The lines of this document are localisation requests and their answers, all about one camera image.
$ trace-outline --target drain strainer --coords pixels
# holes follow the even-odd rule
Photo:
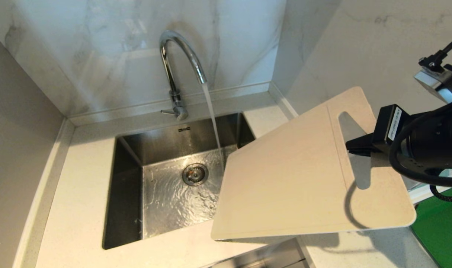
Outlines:
[[[183,181],[187,185],[198,186],[208,179],[209,171],[205,165],[193,163],[183,170]]]

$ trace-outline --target kitchen sink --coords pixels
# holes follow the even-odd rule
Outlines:
[[[103,248],[213,218],[229,154],[254,140],[243,114],[117,137]]]

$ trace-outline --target sticker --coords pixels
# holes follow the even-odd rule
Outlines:
[[[388,138],[391,139],[391,141],[394,141],[394,137],[398,131],[398,125],[400,124],[402,113],[403,112],[399,107],[396,107],[396,110],[394,110],[393,120],[391,121],[390,131],[388,132]]]

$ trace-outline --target faucet spout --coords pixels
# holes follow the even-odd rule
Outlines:
[[[200,84],[207,83],[206,75],[202,69],[202,66],[199,62],[199,59],[188,44],[188,41],[177,32],[174,31],[165,31],[160,37],[160,53],[161,59],[163,60],[163,66],[165,67],[166,76],[168,77],[168,82],[170,83],[170,97],[171,103],[173,105],[173,112],[166,112],[167,114],[172,113],[176,115],[178,120],[183,120],[188,116],[188,111],[183,105],[183,101],[181,99],[180,90],[176,87],[176,83],[173,78],[173,72],[171,71],[171,65],[168,62],[168,48],[167,44],[169,41],[173,41],[176,43],[186,54],[188,60],[191,63],[191,66],[195,70],[196,78]]]

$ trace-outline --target cutting board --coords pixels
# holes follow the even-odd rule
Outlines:
[[[409,226],[416,212],[401,176],[373,155],[359,189],[339,116],[366,133],[375,117],[360,87],[278,127],[227,160],[214,216],[215,240]]]

